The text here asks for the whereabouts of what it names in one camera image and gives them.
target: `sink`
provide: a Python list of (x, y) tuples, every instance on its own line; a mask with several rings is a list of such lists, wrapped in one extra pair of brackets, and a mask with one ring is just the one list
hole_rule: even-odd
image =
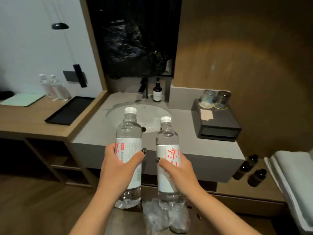
[(160, 118), (163, 116), (171, 116), (171, 114), (158, 107), (146, 104), (124, 105), (110, 110), (106, 118), (111, 124), (117, 126), (123, 122), (126, 107), (135, 107), (137, 109), (137, 123), (146, 129), (145, 133), (151, 133), (160, 130)]

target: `forearm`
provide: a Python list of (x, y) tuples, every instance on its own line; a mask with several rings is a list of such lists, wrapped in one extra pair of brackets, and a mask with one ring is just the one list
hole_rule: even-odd
[(189, 200), (222, 235), (260, 235), (259, 232), (202, 188), (194, 191)]
[(97, 190), (70, 235), (104, 234), (108, 217), (115, 203), (110, 193)]

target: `soap dispenser bottle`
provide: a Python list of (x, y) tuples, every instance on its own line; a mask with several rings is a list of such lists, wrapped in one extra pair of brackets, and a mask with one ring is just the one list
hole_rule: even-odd
[(160, 87), (159, 78), (156, 79), (156, 86), (153, 88), (153, 101), (160, 102), (162, 100), (162, 88)]

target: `plastic water bottle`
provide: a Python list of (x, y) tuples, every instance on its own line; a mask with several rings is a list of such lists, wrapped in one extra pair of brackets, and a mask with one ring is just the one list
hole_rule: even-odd
[[(174, 166), (180, 166), (180, 152), (178, 134), (172, 129), (171, 118), (161, 118), (161, 131), (157, 134), (156, 155), (165, 158)], [(184, 199), (174, 185), (170, 174), (157, 165), (157, 180), (159, 190), (159, 204), (162, 209), (171, 210), (176, 204), (183, 204)]]
[[(124, 122), (117, 127), (115, 154), (122, 162), (128, 162), (131, 157), (142, 149), (142, 128), (137, 124), (137, 109), (126, 107)], [(128, 209), (139, 204), (141, 200), (141, 164), (135, 169), (133, 178), (126, 191), (119, 197), (115, 207)]]
[(57, 94), (58, 98), (62, 102), (67, 102), (68, 101), (67, 90), (62, 85), (60, 80), (57, 79), (55, 75), (50, 75), (50, 82), (51, 82), (52, 88), (55, 91), (55, 93)]
[(46, 95), (50, 97), (53, 101), (58, 99), (55, 91), (52, 88), (50, 81), (46, 78), (44, 74), (40, 74), (40, 83), (44, 87)]

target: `faucet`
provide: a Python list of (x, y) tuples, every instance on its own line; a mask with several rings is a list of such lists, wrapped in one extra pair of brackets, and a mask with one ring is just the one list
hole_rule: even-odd
[(147, 77), (143, 77), (141, 79), (141, 87), (139, 88), (139, 93), (142, 94), (142, 98), (143, 99), (148, 99), (148, 78)]

